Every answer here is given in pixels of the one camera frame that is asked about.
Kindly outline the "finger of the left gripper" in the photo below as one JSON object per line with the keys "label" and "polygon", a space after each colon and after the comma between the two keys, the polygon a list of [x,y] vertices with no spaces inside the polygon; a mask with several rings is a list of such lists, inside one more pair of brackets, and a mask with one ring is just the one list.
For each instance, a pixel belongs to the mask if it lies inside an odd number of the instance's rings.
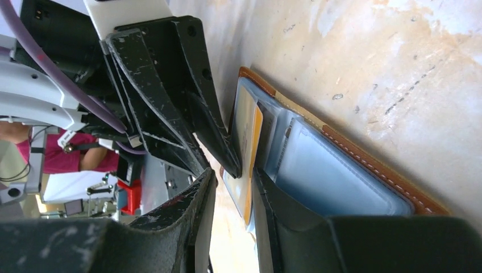
{"label": "finger of the left gripper", "polygon": [[202,21],[190,15],[178,17],[177,34],[188,71],[186,96],[194,132],[225,171],[239,178],[242,166],[222,120]]}

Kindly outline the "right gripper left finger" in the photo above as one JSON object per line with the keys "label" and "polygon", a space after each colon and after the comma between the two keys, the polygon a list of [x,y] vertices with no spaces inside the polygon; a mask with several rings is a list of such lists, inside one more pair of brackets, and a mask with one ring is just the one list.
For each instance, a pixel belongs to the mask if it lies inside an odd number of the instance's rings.
{"label": "right gripper left finger", "polygon": [[209,272],[216,183],[207,168],[187,189],[129,224],[136,230],[129,272]]}

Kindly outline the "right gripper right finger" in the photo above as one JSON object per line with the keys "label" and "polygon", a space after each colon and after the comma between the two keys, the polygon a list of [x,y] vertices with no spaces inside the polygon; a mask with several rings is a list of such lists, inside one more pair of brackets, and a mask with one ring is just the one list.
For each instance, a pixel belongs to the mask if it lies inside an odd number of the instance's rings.
{"label": "right gripper right finger", "polygon": [[327,221],[281,190],[260,168],[252,178],[260,272],[339,272]]}

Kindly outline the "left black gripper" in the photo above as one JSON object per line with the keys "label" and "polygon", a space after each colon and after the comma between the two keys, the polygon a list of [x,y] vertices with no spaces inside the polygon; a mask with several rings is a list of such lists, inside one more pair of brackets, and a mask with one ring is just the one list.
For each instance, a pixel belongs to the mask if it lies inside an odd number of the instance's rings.
{"label": "left black gripper", "polygon": [[55,1],[23,1],[19,17],[59,71],[126,126],[125,132],[118,132],[80,105],[76,110],[83,115],[81,133],[113,142],[131,142],[134,147],[143,141],[152,156],[195,177],[209,167],[187,122],[165,90],[142,35],[160,35],[160,24],[174,20],[173,15],[118,26],[105,39],[134,90],[128,102],[135,119],[127,100],[115,91],[118,75],[110,73],[111,64],[105,60],[109,51],[102,48],[105,40],[99,39],[88,12]]}

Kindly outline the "brown leather card holder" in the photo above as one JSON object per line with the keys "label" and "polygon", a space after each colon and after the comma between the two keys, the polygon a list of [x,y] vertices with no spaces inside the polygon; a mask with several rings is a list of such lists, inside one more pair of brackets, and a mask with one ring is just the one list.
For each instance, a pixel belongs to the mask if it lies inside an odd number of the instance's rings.
{"label": "brown leather card holder", "polygon": [[237,90],[239,85],[250,88],[263,114],[253,171],[262,169],[308,209],[322,216],[448,214],[408,179],[284,97],[253,70],[240,68]]}

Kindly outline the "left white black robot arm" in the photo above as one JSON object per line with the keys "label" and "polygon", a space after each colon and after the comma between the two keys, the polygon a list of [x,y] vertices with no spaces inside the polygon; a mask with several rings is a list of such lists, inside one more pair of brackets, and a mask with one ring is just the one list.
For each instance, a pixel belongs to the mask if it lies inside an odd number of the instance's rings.
{"label": "left white black robot arm", "polygon": [[166,1],[2,1],[1,120],[39,129],[26,147],[31,175],[44,172],[55,134],[55,167],[68,172],[94,143],[116,154],[98,171],[136,178],[152,157],[192,176],[209,167],[242,173],[219,110],[202,20]]}

